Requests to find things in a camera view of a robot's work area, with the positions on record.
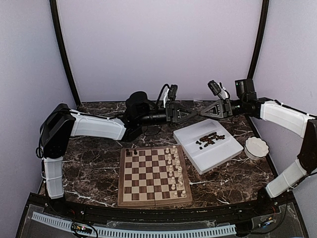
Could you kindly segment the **white divided plastic tray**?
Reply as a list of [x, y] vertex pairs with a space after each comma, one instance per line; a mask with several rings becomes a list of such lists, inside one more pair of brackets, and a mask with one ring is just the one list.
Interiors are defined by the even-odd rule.
[[[224, 134], [225, 139], [200, 150], [196, 140], [212, 132]], [[200, 175], [240, 155], [243, 150], [243, 146], [219, 122], [212, 119], [175, 130], [173, 137], [183, 147], [187, 158]]]

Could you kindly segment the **wooden chess board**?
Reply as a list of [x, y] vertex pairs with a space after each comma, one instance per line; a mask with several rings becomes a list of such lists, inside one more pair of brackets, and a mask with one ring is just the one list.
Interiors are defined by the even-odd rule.
[[180, 155], [181, 167], [185, 181], [187, 197], [163, 199], [161, 191], [161, 165], [164, 160], [164, 149], [172, 146], [124, 148], [120, 151], [120, 170], [118, 181], [119, 207], [142, 208], [163, 207], [190, 204], [193, 200], [189, 177], [187, 175], [183, 150], [176, 145]]

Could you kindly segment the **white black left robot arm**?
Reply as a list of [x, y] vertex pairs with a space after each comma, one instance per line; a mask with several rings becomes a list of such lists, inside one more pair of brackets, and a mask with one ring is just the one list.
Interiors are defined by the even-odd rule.
[[125, 101], [126, 109], [112, 117], [91, 115], [72, 110], [67, 104], [59, 104], [40, 127], [39, 144], [36, 155], [42, 160], [42, 177], [46, 182], [47, 196], [52, 199], [50, 207], [59, 216], [66, 216], [70, 206], [62, 198], [62, 161], [70, 138], [90, 136], [130, 142], [143, 133], [143, 127], [152, 125], [178, 125], [197, 112], [186, 109], [175, 102], [177, 85], [164, 85], [164, 97], [151, 101], [144, 91], [137, 91]]

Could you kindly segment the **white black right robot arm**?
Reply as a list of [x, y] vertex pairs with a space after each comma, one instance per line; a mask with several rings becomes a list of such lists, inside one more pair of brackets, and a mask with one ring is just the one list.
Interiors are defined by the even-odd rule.
[[230, 98], [221, 83], [209, 81], [208, 87], [219, 99], [200, 112], [206, 118], [221, 120], [237, 115], [263, 120], [280, 127], [275, 135], [277, 139], [262, 132], [268, 139], [269, 154], [273, 163], [286, 159], [287, 167], [278, 176], [261, 188], [253, 211], [263, 215], [276, 199], [294, 190], [307, 177], [317, 173], [317, 117], [288, 106], [277, 99], [258, 97], [252, 79], [235, 81], [237, 99]]

